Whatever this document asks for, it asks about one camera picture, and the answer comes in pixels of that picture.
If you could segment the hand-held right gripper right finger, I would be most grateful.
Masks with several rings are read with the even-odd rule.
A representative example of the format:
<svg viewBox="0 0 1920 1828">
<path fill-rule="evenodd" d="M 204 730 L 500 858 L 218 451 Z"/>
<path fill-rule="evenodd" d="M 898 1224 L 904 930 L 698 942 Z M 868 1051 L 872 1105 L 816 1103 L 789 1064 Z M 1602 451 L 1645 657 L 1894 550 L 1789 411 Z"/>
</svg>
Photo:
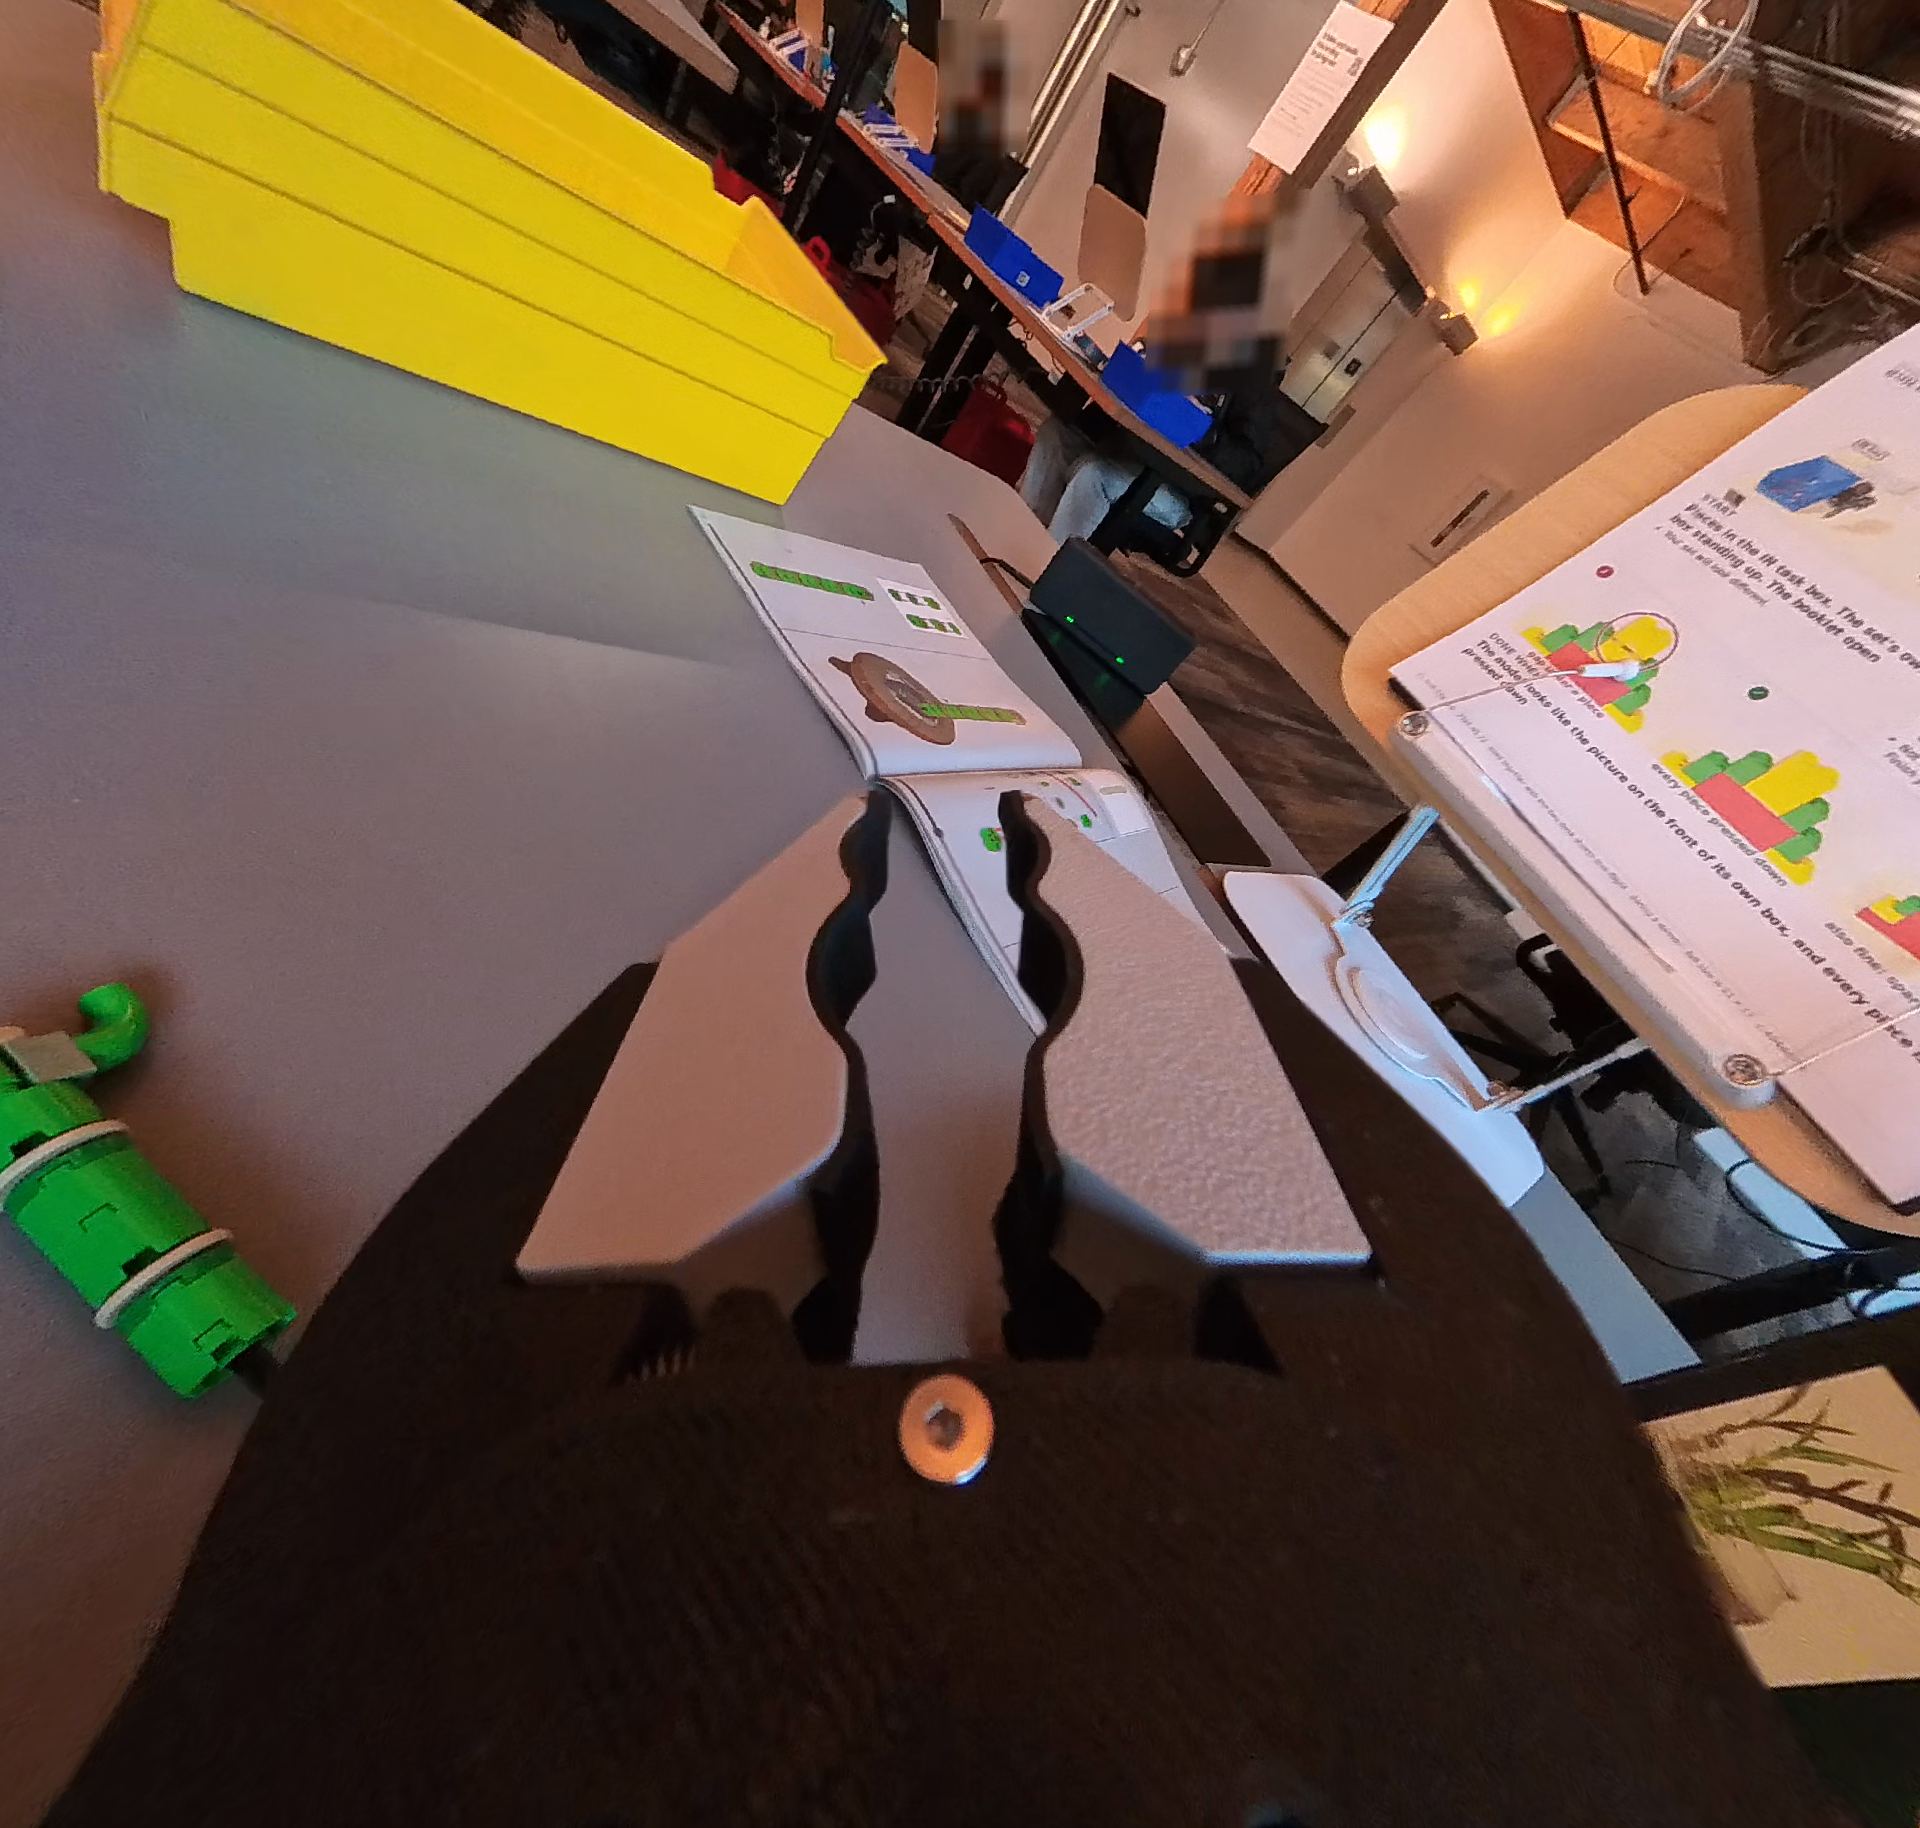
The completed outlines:
<svg viewBox="0 0 1920 1828">
<path fill-rule="evenodd" d="M 1236 960 L 1028 791 L 997 804 L 1038 1016 L 991 1234 L 1008 1352 L 1091 1352 L 1120 1301 L 1358 1273 L 1374 1248 Z"/>
</svg>

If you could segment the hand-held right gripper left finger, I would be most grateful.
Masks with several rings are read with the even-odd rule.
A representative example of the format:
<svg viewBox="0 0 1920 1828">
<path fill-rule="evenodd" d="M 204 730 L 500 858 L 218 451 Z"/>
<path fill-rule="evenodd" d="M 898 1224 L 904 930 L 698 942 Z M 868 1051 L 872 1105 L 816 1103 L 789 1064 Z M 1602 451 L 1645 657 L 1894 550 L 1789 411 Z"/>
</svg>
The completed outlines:
<svg viewBox="0 0 1920 1828">
<path fill-rule="evenodd" d="M 516 1256 L 528 1287 L 773 1301 L 801 1352 L 852 1352 L 880 1157 L 852 1016 L 893 806 L 854 793 L 682 930 Z"/>
</svg>

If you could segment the green brick bamboo stalk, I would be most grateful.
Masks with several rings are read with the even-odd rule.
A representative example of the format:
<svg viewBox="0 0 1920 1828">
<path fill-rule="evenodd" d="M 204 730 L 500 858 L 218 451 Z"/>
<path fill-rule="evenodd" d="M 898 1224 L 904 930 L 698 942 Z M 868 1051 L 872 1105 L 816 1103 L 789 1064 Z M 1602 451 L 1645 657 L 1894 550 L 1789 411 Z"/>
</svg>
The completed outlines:
<svg viewBox="0 0 1920 1828">
<path fill-rule="evenodd" d="M 75 1031 L 3 1026 L 3 1218 L 174 1397 L 259 1388 L 297 1312 L 97 1108 L 90 1087 L 145 1049 L 138 992 L 104 983 L 75 1012 Z"/>
</svg>

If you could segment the grey desk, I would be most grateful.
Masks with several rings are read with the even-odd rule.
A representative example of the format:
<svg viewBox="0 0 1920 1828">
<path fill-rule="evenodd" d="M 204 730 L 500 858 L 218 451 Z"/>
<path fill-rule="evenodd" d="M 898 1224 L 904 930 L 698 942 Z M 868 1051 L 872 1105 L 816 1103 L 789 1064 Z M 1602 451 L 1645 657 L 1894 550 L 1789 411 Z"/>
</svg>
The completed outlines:
<svg viewBox="0 0 1920 1828">
<path fill-rule="evenodd" d="M 3 0 L 3 1018 L 310 1306 L 170 1399 L 3 1220 L 3 1824 L 1826 1814 L 1524 1228 L 1236 972 L 1372 1248 L 977 1356 L 1035 1037 L 909 838 L 857 1340 L 517 1277 L 662 953 L 844 799 L 718 486 L 187 299 Z"/>
</svg>

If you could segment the black device with green lights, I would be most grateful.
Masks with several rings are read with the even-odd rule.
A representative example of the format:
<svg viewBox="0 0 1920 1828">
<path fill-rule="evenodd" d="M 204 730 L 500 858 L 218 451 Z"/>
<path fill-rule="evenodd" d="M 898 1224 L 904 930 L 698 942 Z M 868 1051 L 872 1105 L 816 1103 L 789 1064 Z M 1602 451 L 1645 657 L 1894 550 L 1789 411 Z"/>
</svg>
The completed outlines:
<svg viewBox="0 0 1920 1828">
<path fill-rule="evenodd" d="M 1196 638 L 1083 539 L 1058 545 L 1021 624 L 1107 730 L 1120 730 L 1196 652 Z"/>
</svg>

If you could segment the open instruction booklet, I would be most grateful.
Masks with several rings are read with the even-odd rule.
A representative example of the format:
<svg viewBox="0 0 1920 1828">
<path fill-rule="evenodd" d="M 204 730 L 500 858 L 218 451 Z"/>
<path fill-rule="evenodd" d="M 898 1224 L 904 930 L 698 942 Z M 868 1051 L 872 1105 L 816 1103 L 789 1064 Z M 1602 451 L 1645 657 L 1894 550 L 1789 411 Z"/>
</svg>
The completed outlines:
<svg viewBox="0 0 1920 1828">
<path fill-rule="evenodd" d="M 1042 1029 L 1017 957 L 999 799 L 1043 803 L 1072 833 L 1204 927 L 1148 801 L 1079 747 L 913 562 L 692 508 L 787 664 L 836 725 L 866 780 L 888 791 L 1020 1020 Z"/>
</svg>

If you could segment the light wooden board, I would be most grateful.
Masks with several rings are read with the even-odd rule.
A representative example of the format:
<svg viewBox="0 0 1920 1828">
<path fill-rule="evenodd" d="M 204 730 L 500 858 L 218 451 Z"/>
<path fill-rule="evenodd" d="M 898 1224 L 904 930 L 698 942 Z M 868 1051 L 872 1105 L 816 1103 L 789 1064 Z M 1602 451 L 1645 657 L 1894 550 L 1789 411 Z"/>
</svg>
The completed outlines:
<svg viewBox="0 0 1920 1828">
<path fill-rule="evenodd" d="M 1524 858 L 1518 830 L 1489 801 L 1443 785 L 1414 740 L 1397 734 L 1408 713 L 1392 686 L 1403 661 L 1450 638 L 1477 617 L 1592 549 L 1689 480 L 1746 437 L 1785 412 L 1805 390 L 1765 383 L 1678 400 L 1644 418 L 1525 501 L 1440 566 L 1384 601 L 1348 645 L 1340 668 L 1343 702 L 1359 726 L 1358 747 L 1392 793 L 1414 810 L 1431 808 L 1450 838 L 1485 871 L 1594 987 L 1627 1035 L 1658 1058 L 1693 1105 L 1720 1120 L 1769 1176 L 1835 1223 L 1898 1240 L 1917 1238 L 1917 1218 L 1879 1199 L 1866 1176 L 1789 1100 L 1761 1103 L 1734 1090 L 1682 1037 L 1670 992 L 1641 955 L 1622 959 L 1603 940 L 1582 897 Z"/>
</svg>

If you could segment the printed instruction sheet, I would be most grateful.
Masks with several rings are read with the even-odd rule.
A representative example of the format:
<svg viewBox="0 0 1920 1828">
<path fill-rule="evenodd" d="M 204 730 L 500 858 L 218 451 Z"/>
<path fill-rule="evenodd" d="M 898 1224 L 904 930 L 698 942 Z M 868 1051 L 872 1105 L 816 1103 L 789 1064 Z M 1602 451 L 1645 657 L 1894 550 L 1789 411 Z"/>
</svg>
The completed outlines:
<svg viewBox="0 0 1920 1828">
<path fill-rule="evenodd" d="M 1430 614 L 1392 744 L 1725 1108 L 1916 1217 L 1917 334 Z"/>
</svg>

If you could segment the red container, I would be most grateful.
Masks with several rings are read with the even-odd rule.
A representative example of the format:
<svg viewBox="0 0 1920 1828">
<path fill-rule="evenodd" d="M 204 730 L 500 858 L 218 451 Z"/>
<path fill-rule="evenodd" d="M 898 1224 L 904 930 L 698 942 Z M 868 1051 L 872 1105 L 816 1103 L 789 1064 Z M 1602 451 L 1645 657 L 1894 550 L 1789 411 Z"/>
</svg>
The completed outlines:
<svg viewBox="0 0 1920 1828">
<path fill-rule="evenodd" d="M 997 380 L 980 378 L 967 389 L 952 425 L 939 441 L 950 456 L 1020 488 L 1038 432 L 1008 399 Z"/>
</svg>

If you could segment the blue plastic bin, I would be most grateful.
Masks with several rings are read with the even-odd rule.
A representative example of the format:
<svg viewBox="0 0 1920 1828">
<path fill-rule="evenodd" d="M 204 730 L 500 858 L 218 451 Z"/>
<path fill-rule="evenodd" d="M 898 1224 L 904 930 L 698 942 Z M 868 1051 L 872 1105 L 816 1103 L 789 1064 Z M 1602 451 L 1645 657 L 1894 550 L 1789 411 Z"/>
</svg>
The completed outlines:
<svg viewBox="0 0 1920 1828">
<path fill-rule="evenodd" d="M 1116 403 L 1173 448 L 1198 446 L 1213 426 L 1212 407 L 1187 396 L 1177 376 L 1150 367 L 1135 346 L 1116 346 L 1099 378 Z"/>
<path fill-rule="evenodd" d="M 963 246 L 980 266 L 1020 301 L 1043 311 L 1061 296 L 1061 273 L 990 209 L 971 209 Z"/>
</svg>

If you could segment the yellow plastic bin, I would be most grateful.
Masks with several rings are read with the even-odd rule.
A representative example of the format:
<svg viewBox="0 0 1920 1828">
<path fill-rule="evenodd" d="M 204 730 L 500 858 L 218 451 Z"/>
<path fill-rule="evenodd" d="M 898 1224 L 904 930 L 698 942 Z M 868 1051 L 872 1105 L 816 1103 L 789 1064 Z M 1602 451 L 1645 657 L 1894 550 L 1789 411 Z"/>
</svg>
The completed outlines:
<svg viewBox="0 0 1920 1828">
<path fill-rule="evenodd" d="M 581 146 L 493 146 L 244 0 L 101 0 L 100 187 L 175 286 L 611 448 L 782 501 L 880 351 L 769 211 Z"/>
<path fill-rule="evenodd" d="M 673 306 L 178 57 L 93 67 L 101 189 L 248 319 L 771 502 L 878 364 L 821 289 L 827 325 L 727 285 Z"/>
<path fill-rule="evenodd" d="M 573 181 L 571 161 L 554 140 L 578 142 L 590 199 L 632 201 L 646 181 L 689 201 L 692 162 L 703 164 L 699 159 L 452 0 L 244 2 L 368 74 L 397 70 L 397 86 L 412 101 L 492 146 L 534 151 L 539 167 L 563 183 Z"/>
<path fill-rule="evenodd" d="M 164 220 L 187 294 L 759 501 L 796 492 L 852 404 L 710 333 L 673 367 L 122 120 L 100 184 Z"/>
</svg>

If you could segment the beige chair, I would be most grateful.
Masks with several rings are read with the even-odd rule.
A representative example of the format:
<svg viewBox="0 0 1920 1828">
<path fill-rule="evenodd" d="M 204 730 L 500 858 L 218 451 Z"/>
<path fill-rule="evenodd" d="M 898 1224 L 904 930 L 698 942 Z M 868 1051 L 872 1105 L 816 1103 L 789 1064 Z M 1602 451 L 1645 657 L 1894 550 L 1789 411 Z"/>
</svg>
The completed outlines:
<svg viewBox="0 0 1920 1828">
<path fill-rule="evenodd" d="M 1145 265 L 1145 214 L 1107 187 L 1085 191 L 1076 246 L 1076 278 L 1096 290 L 1127 320 L 1140 312 L 1140 283 Z"/>
</svg>

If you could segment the white paper sign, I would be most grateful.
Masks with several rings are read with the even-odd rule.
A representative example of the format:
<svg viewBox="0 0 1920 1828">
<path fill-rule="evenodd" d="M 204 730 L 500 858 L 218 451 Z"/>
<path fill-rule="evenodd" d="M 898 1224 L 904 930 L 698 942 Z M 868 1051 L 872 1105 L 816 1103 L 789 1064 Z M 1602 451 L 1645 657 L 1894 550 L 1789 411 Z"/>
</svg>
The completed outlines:
<svg viewBox="0 0 1920 1828">
<path fill-rule="evenodd" d="M 1254 129 L 1249 159 L 1296 175 L 1392 29 L 1389 19 L 1340 0 Z"/>
</svg>

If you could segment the wall light fixture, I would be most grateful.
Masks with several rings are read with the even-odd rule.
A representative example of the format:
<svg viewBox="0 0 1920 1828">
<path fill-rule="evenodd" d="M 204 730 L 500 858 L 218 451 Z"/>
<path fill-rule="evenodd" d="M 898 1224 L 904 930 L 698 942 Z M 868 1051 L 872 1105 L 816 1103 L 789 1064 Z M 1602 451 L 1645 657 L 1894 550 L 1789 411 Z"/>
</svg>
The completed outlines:
<svg viewBox="0 0 1920 1828">
<path fill-rule="evenodd" d="M 1479 340 L 1470 312 L 1447 301 L 1428 278 L 1397 224 L 1400 197 L 1389 169 L 1369 146 L 1361 123 L 1331 162 L 1331 184 L 1343 211 L 1355 220 L 1366 255 L 1378 266 L 1394 301 L 1451 357 L 1463 357 Z"/>
</svg>

